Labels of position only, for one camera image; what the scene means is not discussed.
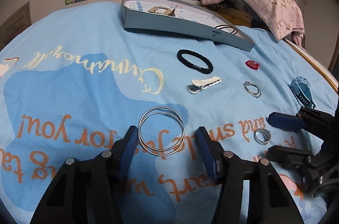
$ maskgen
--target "blue hair clip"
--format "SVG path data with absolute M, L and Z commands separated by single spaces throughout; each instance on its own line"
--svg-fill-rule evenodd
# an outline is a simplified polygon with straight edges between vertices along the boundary
M 309 86 L 310 83 L 308 80 L 298 76 L 292 80 L 289 88 L 302 106 L 313 109 L 316 107 L 316 105 L 312 101 L 312 95 Z

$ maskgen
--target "red hair clip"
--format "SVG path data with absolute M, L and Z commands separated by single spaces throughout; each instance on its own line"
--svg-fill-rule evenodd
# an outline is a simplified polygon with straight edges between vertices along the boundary
M 255 61 L 252 61 L 252 60 L 248 60 L 247 62 L 245 62 L 245 64 L 251 68 L 251 69 L 254 69 L 254 70 L 258 70 L 259 69 L 259 66 L 260 64 L 255 62 Z

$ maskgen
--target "metal screw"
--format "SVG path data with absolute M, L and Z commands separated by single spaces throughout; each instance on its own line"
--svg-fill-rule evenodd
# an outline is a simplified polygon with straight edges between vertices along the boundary
M 74 158 L 68 158 L 65 163 L 66 165 L 72 165 L 75 162 Z
M 108 158 L 112 155 L 112 152 L 110 151 L 104 151 L 101 156 L 104 157 L 104 158 Z
M 263 159 L 260 160 L 260 163 L 262 163 L 263 165 L 267 166 L 270 162 L 269 162 L 269 160 L 263 158 Z
M 232 158 L 233 155 L 234 155 L 234 154 L 233 154 L 233 152 L 231 152 L 231 151 L 225 151 L 225 152 L 224 152 L 224 156 L 227 157 L 227 158 Z

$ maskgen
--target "metal hair clip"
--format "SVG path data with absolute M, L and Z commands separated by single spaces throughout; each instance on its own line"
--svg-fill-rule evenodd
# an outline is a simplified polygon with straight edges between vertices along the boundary
M 221 83 L 221 79 L 217 76 L 214 76 L 207 80 L 191 80 L 191 82 L 192 82 L 192 85 L 190 85 L 187 88 L 187 90 L 191 94 L 197 94 L 200 91 L 203 91 L 211 86 Z

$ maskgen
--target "blue gripper pad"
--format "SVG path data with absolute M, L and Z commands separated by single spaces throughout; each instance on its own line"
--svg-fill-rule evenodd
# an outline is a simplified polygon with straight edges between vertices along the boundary
M 138 144 L 138 128 L 130 126 L 125 137 L 114 143 L 111 150 L 115 158 L 119 160 L 118 178 L 121 181 L 127 177 L 129 166 L 131 165 L 135 149 Z
M 197 141 L 199 153 L 204 162 L 208 176 L 216 184 L 219 184 L 222 172 L 222 160 L 220 152 L 223 153 L 220 143 L 217 141 L 212 141 L 203 126 L 196 130 L 195 139 Z
M 305 123 L 301 117 L 278 112 L 272 112 L 268 116 L 267 122 L 273 127 L 286 131 L 299 131 L 305 129 Z

